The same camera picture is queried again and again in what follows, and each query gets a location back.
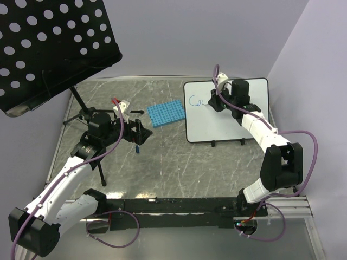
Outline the white whiteboard black frame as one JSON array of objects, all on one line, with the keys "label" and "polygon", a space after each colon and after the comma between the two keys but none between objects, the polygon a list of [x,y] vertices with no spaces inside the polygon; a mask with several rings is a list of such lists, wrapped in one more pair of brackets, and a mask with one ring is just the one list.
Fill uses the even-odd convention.
[{"label": "white whiteboard black frame", "polygon": [[[245,79],[249,82],[250,102],[256,104],[269,120],[268,81],[266,78]],[[231,111],[216,112],[208,105],[212,81],[187,82],[183,86],[187,141],[190,143],[251,139],[252,135],[233,119]]]}]

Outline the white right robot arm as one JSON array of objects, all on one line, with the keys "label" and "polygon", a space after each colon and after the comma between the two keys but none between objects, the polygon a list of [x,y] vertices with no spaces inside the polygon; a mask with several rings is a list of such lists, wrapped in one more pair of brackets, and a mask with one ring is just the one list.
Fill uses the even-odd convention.
[{"label": "white right robot arm", "polygon": [[213,80],[214,89],[208,101],[214,111],[231,111],[233,119],[247,130],[264,152],[260,176],[253,184],[240,190],[236,208],[243,216],[250,215],[256,204],[270,194],[303,181],[303,148],[291,143],[264,117],[262,110],[251,103],[249,83],[245,80]]}]

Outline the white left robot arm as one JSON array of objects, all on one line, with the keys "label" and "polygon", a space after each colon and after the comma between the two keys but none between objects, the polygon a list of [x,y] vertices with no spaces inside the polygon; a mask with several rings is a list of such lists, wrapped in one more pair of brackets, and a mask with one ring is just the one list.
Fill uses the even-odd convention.
[{"label": "white left robot arm", "polygon": [[89,215],[104,216],[106,196],[95,190],[88,191],[70,206],[64,203],[83,179],[100,167],[100,162],[111,152],[108,146],[115,149],[121,140],[142,145],[151,135],[152,131],[139,119],[129,120],[126,114],[114,120],[108,113],[94,114],[57,176],[23,210],[16,207],[9,214],[10,258],[15,259],[18,246],[35,256],[46,257],[76,222]]}]

